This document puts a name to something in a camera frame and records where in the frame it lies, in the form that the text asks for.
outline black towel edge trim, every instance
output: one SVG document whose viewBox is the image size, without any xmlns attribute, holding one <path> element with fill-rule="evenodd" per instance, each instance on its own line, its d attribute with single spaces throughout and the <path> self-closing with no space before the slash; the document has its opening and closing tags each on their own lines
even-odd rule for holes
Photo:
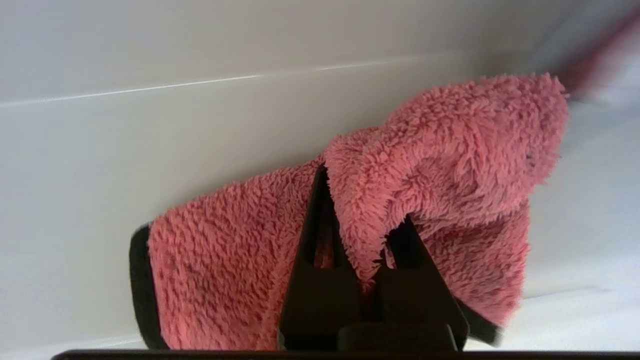
<svg viewBox="0 0 640 360">
<path fill-rule="evenodd" d="M 167 350 L 169 346 L 164 342 L 160 330 L 156 288 L 147 245 L 149 233 L 149 225 L 144 225 L 131 236 L 129 275 L 131 277 L 133 309 L 138 329 L 147 347 Z"/>
</svg>

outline black clamp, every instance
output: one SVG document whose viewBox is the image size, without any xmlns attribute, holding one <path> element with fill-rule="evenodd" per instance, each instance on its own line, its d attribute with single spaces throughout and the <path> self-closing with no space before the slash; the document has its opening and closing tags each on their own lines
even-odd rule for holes
<svg viewBox="0 0 640 360">
<path fill-rule="evenodd" d="M 281 348 L 413 354 L 457 351 L 463 349 L 469 335 L 468 320 L 474 337 L 487 343 L 496 340 L 498 328 L 451 295 L 409 217 L 387 236 L 396 268 L 389 268 L 383 259 L 372 306 L 363 306 L 340 240 L 327 180 L 326 168 L 320 166 L 280 318 Z M 331 269 L 314 266 L 322 220 L 332 228 Z"/>
</svg>

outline towel fold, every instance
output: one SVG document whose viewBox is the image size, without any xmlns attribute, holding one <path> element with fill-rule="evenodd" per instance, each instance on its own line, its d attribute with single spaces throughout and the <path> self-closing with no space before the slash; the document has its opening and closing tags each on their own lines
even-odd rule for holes
<svg viewBox="0 0 640 360">
<path fill-rule="evenodd" d="M 318 158 L 234 183 L 156 218 L 148 241 L 173 349 L 273 350 L 316 169 L 325 163 L 366 294 L 385 235 L 410 215 L 452 294 L 504 326 L 522 294 L 528 196 L 568 118 L 548 74 L 432 89 Z"/>
</svg>

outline white surface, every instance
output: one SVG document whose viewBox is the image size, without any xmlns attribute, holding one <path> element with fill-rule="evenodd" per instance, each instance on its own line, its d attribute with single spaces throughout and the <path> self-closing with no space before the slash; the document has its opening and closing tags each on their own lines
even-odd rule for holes
<svg viewBox="0 0 640 360">
<path fill-rule="evenodd" d="M 0 0 L 0 358 L 137 346 L 136 227 L 423 88 L 508 68 L 575 3 Z M 608 135 L 576 123 L 575 155 L 533 201 L 529 293 L 629 270 L 611 261 L 637 236 L 630 116 Z"/>
<path fill-rule="evenodd" d="M 2 0 L 0 102 L 527 50 L 576 0 Z"/>
</svg>

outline fluffy pink cloth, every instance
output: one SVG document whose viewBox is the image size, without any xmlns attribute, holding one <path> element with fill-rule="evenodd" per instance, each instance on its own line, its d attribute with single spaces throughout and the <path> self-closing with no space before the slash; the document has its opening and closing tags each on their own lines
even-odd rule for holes
<svg viewBox="0 0 640 360">
<path fill-rule="evenodd" d="M 149 251 L 174 349 L 276 348 L 312 181 L 326 163 L 362 288 L 410 214 L 453 295 L 504 325 L 522 293 L 527 198 L 557 161 L 568 109 L 549 75 L 436 88 L 302 166 L 234 183 L 158 217 Z"/>
</svg>

